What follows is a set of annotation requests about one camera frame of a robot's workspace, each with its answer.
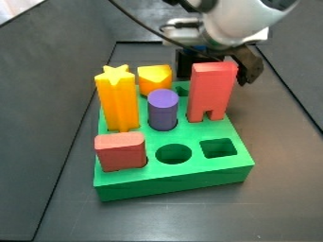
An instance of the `red arch block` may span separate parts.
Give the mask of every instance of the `red arch block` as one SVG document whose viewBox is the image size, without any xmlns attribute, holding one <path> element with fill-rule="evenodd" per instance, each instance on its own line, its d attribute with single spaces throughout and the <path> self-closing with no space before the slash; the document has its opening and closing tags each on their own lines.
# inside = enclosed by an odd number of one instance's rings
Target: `red arch block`
<svg viewBox="0 0 323 242">
<path fill-rule="evenodd" d="M 146 137 L 139 131 L 98 135 L 95 149 L 105 172 L 147 164 Z"/>
<path fill-rule="evenodd" d="M 187 109 L 191 123 L 202 122 L 206 112 L 211 120 L 223 119 L 237 75 L 238 66 L 231 61 L 194 64 Z"/>
</svg>

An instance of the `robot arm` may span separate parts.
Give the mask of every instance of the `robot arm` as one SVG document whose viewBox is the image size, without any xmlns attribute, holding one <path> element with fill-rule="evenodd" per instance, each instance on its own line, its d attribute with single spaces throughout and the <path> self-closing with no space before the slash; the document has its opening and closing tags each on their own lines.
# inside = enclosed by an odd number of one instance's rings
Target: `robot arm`
<svg viewBox="0 0 323 242">
<path fill-rule="evenodd" d="M 189 46 L 206 46 L 207 56 L 223 60 L 231 56 L 239 65 L 238 82 L 253 83 L 265 70 L 263 59 L 254 55 L 249 43 L 267 40 L 269 27 L 295 8 L 299 0 L 163 0 L 181 4 L 202 18 L 171 19 L 161 26 L 165 35 Z M 195 62 L 215 61 L 177 50 L 177 75 L 187 78 Z"/>
<path fill-rule="evenodd" d="M 215 50 L 267 40 L 269 27 L 295 8 L 299 0 L 165 0 L 179 3 L 202 19 L 171 19 L 165 35 L 187 45 L 206 45 Z"/>
</svg>

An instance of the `purple cylinder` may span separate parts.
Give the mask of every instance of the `purple cylinder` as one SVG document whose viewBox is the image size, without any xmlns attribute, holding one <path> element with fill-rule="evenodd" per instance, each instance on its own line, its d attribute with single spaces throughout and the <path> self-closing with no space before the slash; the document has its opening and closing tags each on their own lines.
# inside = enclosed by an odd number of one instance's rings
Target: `purple cylinder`
<svg viewBox="0 0 323 242">
<path fill-rule="evenodd" d="M 178 94 L 158 89 L 149 95 L 150 126 L 158 131 L 173 130 L 177 126 Z"/>
</svg>

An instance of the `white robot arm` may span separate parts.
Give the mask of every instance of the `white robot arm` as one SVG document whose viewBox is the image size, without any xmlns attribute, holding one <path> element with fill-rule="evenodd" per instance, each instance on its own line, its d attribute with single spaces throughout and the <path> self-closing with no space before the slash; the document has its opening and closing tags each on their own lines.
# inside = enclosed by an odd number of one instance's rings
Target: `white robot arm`
<svg viewBox="0 0 323 242">
<path fill-rule="evenodd" d="M 187 45 L 223 50 L 267 39 L 273 26 L 295 8 L 299 0 L 165 0 L 202 13 L 202 19 L 171 19 L 165 35 Z"/>
</svg>

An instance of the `black cable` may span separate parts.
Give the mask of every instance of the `black cable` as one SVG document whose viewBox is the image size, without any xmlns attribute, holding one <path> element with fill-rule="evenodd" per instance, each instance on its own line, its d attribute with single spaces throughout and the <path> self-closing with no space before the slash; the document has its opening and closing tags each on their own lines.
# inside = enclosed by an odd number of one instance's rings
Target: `black cable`
<svg viewBox="0 0 323 242">
<path fill-rule="evenodd" d="M 219 58 L 206 54 L 205 52 L 197 50 L 193 46 L 189 46 L 173 39 L 170 39 L 169 37 L 166 37 L 163 34 L 161 34 L 158 31 L 155 31 L 150 26 L 147 26 L 141 20 L 138 20 L 127 11 L 126 9 L 114 1 L 114 0 L 109 0 L 109 2 L 117 7 L 117 9 L 139 25 L 142 26 L 147 31 L 150 31 L 153 34 L 155 34 L 159 38 L 162 38 L 163 40 L 166 40 L 167 42 L 181 46 L 182 48 L 190 49 L 194 52 L 197 52 L 199 55 L 215 60 L 215 61 L 222 61 Z"/>
</svg>

